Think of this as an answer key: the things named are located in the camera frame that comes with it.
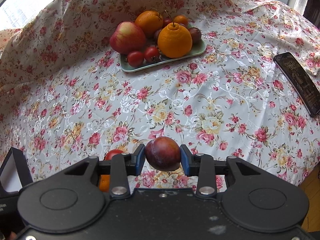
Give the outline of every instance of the tangerine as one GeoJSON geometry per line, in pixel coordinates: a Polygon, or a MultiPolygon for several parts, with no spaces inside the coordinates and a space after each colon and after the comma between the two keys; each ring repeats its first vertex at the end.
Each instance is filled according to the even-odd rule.
{"type": "Polygon", "coordinates": [[[169,23],[159,34],[158,47],[167,57],[182,57],[192,48],[191,34],[180,24],[169,23]]]}
{"type": "Polygon", "coordinates": [[[175,23],[182,23],[185,26],[188,26],[189,20],[187,17],[185,17],[184,15],[178,15],[173,19],[173,22],[175,23]]]}
{"type": "Polygon", "coordinates": [[[163,18],[157,11],[145,11],[134,22],[144,32],[147,38],[153,37],[155,32],[162,28],[163,18]]]}

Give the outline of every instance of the floral tablecloth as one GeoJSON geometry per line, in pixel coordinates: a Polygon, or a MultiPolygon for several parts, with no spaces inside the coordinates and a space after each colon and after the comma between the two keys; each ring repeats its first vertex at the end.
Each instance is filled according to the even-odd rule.
{"type": "MultiPolygon", "coordinates": [[[[193,154],[235,155],[298,185],[320,158],[312,119],[272,58],[320,67],[319,31],[270,0],[54,0],[23,29],[0,33],[0,162],[21,149],[34,180],[90,155],[169,136],[193,154]],[[185,14],[204,54],[135,73],[109,38],[143,10],[185,14]]],[[[316,86],[320,83],[312,77],[316,86]]],[[[193,187],[182,169],[145,163],[131,187],[193,187]]],[[[224,178],[217,176],[220,190],[224,178]]]]}

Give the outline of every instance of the screw head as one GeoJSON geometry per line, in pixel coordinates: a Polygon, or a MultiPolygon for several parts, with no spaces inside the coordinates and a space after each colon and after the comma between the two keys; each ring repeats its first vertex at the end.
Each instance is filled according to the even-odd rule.
{"type": "Polygon", "coordinates": [[[111,192],[115,195],[123,195],[127,192],[127,189],[125,187],[113,187],[111,192]]]}
{"type": "Polygon", "coordinates": [[[214,193],[214,188],[213,187],[201,187],[199,189],[199,192],[202,194],[202,195],[211,195],[214,193]]]}

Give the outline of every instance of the smartphone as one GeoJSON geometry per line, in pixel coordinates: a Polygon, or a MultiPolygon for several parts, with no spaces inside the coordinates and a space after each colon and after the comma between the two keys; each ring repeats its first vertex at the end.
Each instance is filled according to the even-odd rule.
{"type": "Polygon", "coordinates": [[[290,80],[309,114],[312,117],[319,116],[320,92],[296,58],[290,52],[286,52],[274,56],[273,61],[290,80]]]}

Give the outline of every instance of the fruit plate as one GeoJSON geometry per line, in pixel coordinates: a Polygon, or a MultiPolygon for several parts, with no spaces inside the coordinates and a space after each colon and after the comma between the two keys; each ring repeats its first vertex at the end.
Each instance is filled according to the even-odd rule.
{"type": "Polygon", "coordinates": [[[166,57],[165,55],[163,55],[160,52],[160,59],[159,59],[158,62],[156,62],[156,63],[148,63],[148,62],[144,61],[143,64],[140,67],[131,67],[127,62],[127,56],[124,55],[124,54],[121,54],[121,56],[120,56],[120,65],[121,65],[121,68],[122,68],[122,70],[124,72],[135,72],[135,71],[138,71],[138,70],[142,70],[142,69],[158,66],[158,65],[161,65],[161,64],[173,62],[173,61],[176,61],[176,60],[179,60],[179,59],[198,56],[198,55],[204,53],[204,51],[205,51],[205,43],[201,39],[197,44],[192,45],[192,48],[191,48],[190,52],[188,54],[186,54],[185,56],[183,56],[183,57],[168,58],[168,57],[166,57]]]}

